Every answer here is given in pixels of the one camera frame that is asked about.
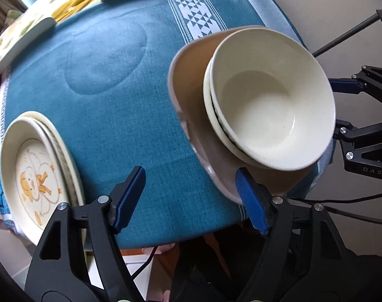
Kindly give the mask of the person hand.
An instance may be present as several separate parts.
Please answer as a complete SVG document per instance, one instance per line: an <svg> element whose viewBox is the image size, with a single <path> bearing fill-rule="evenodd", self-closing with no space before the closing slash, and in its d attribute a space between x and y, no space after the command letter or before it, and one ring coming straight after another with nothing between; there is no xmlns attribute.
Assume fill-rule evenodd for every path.
<svg viewBox="0 0 382 302"><path fill-rule="evenodd" d="M173 249L175 247L176 243L170 243L165 245L159 245L155 247L144 247L142 248L143 254L164 254L165 252L168 252L169 250Z"/></svg>

